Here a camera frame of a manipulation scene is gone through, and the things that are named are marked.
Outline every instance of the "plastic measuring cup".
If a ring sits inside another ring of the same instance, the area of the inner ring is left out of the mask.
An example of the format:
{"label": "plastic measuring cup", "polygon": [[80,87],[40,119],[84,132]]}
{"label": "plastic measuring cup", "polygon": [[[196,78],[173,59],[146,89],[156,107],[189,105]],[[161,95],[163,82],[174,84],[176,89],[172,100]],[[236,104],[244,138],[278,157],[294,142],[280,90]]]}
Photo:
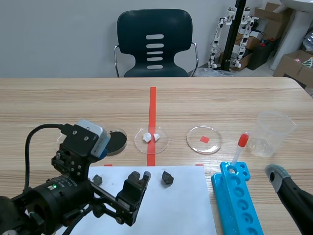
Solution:
{"label": "plastic measuring cup", "polygon": [[258,122],[250,132],[248,148],[261,157],[272,156],[279,145],[297,125],[286,115],[276,111],[262,111]]}

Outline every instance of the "black handle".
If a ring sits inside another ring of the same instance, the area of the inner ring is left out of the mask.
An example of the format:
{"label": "black handle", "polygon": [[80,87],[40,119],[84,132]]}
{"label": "black handle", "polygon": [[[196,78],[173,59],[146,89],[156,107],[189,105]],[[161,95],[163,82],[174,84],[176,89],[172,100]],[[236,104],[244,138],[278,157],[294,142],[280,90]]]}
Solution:
{"label": "black handle", "polygon": [[312,235],[313,196],[300,189],[290,177],[283,179],[277,194],[302,235]]}

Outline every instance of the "screw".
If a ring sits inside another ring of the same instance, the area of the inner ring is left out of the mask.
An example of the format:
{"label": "screw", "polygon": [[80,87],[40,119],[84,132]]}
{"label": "screw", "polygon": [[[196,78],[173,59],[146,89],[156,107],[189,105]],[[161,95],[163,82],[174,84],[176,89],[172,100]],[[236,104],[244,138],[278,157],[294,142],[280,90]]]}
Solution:
{"label": "screw", "polygon": [[118,224],[122,224],[122,219],[120,217],[115,218]]}

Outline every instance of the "floor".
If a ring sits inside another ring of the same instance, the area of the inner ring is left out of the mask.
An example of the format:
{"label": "floor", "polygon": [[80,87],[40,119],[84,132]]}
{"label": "floor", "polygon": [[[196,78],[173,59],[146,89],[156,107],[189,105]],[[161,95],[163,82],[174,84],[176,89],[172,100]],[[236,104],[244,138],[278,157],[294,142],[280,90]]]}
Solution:
{"label": "floor", "polygon": [[256,70],[244,68],[240,72],[236,73],[242,77],[272,77],[274,71],[269,68],[270,62],[271,60],[268,60],[265,64],[258,67]]}

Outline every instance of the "black chair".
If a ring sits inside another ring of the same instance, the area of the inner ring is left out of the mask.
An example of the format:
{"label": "black chair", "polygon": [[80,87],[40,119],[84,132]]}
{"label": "black chair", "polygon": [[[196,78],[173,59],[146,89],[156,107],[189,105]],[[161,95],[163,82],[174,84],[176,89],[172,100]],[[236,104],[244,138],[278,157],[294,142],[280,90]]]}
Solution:
{"label": "black chair", "polygon": [[190,15],[178,9],[148,9],[122,13],[117,20],[119,45],[114,48],[135,57],[135,66],[124,77],[188,77],[187,72],[174,63],[176,53],[188,50],[193,44],[198,67],[197,45],[192,39]]}

